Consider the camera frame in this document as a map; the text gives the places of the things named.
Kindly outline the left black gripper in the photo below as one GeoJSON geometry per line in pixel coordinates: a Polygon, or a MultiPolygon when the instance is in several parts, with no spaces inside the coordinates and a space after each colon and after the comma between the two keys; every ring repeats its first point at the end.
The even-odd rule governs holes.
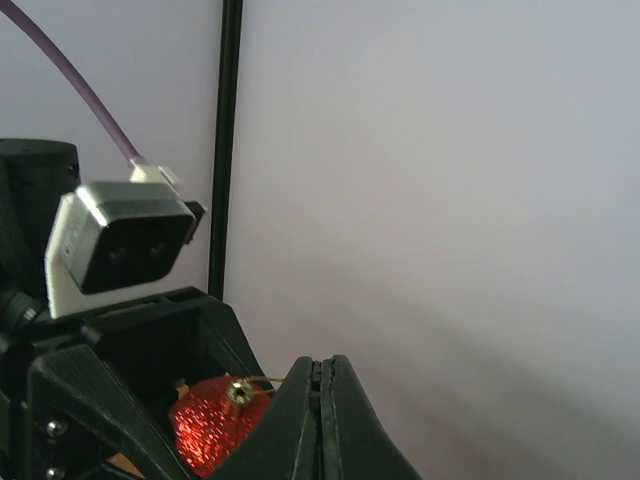
{"type": "Polygon", "coordinates": [[[2,478],[195,477],[104,360],[140,395],[264,374],[233,309],[193,287],[58,320],[36,300],[4,300],[2,478]],[[84,332],[92,321],[94,349],[84,332]]]}

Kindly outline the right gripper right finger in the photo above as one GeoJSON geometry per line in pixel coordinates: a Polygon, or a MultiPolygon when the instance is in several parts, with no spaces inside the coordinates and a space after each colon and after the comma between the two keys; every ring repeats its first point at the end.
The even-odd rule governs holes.
{"type": "Polygon", "coordinates": [[[386,433],[346,356],[322,362],[319,405],[325,479],[420,477],[386,433]]]}

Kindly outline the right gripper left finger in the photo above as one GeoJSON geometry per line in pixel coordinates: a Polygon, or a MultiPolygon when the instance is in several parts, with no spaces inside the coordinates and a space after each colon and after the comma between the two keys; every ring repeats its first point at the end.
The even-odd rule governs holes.
{"type": "Polygon", "coordinates": [[[321,363],[300,357],[259,424],[213,480],[313,480],[322,473],[321,363]]]}

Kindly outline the red ball ornament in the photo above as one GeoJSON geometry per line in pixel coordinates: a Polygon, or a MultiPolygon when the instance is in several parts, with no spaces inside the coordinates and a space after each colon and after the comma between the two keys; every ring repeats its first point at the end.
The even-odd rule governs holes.
{"type": "Polygon", "coordinates": [[[214,472],[259,424],[281,378],[224,375],[178,389],[169,410],[175,447],[197,477],[214,472]]]}

